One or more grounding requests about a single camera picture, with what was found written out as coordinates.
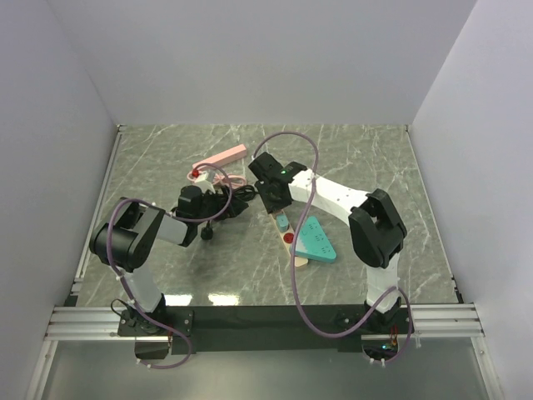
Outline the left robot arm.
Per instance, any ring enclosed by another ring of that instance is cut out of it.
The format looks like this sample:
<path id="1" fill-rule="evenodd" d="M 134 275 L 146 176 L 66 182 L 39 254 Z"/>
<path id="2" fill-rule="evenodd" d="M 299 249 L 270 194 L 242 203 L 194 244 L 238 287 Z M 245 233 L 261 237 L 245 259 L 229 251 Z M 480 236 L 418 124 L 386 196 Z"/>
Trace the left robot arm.
<path id="1" fill-rule="evenodd" d="M 110 266 L 133 307 L 141 309 L 137 325 L 146 334 L 160 333 L 167 323 L 162 311 L 164 295 L 145 266 L 154 242 L 188 247 L 197 237 L 198 226 L 224 215 L 232 199 L 231 189 L 218 193 L 193 185 L 182 188 L 177 204 L 169 211 L 122 197 L 93 229 L 91 253 Z"/>

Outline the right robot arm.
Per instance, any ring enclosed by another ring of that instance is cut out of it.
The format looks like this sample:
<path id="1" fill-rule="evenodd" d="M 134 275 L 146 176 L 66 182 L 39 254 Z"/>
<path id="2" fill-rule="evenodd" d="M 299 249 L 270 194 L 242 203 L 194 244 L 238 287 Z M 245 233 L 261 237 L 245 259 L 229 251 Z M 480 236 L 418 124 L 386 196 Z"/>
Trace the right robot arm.
<path id="1" fill-rule="evenodd" d="M 267 213 L 299 202 L 306 205 L 304 213 L 318 208 L 349 227 L 353 250 L 366 265 L 366 325 L 385 332 L 400 307 L 397 265 L 407 235 L 388 193 L 343 186 L 298 162 L 283 166 L 268 152 L 254 157 L 249 169 Z"/>

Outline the teal triangular power strip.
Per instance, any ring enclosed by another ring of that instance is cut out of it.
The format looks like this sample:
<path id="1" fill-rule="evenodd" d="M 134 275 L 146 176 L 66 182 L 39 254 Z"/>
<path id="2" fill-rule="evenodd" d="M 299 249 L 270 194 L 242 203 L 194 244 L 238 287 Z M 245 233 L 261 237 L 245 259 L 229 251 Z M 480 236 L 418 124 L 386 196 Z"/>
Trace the teal triangular power strip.
<path id="1" fill-rule="evenodd" d="M 336 251 L 316 217 L 308 217 L 302 225 L 296 241 L 295 254 L 321 263 L 336 261 Z"/>

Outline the teal plug adapter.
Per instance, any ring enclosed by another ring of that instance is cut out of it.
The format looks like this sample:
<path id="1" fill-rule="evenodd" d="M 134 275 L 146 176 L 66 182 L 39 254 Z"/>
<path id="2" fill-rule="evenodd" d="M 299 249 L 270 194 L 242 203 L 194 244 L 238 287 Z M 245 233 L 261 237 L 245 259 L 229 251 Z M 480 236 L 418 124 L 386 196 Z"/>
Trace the teal plug adapter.
<path id="1" fill-rule="evenodd" d="M 281 233 L 289 229 L 289 221 L 284 213 L 276 215 L 276 226 Z"/>

